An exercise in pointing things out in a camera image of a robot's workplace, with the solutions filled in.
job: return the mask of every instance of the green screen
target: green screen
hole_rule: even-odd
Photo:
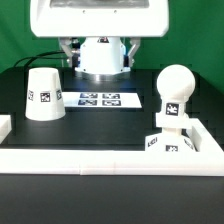
[[[0,2],[0,72],[23,57],[59,49],[56,38],[32,34],[29,4],[29,0]],[[170,0],[169,5],[168,33],[163,38],[142,39],[134,68],[162,69],[182,64],[224,93],[224,1]],[[139,25],[147,29],[147,21]],[[33,65],[60,67],[62,63],[38,60]]]

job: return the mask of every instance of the upside-down cup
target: upside-down cup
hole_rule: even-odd
[[[50,121],[65,116],[59,73],[54,68],[29,70],[26,117]]]

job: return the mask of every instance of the white paper card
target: white paper card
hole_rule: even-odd
[[[142,108],[137,93],[63,92],[65,107]]]

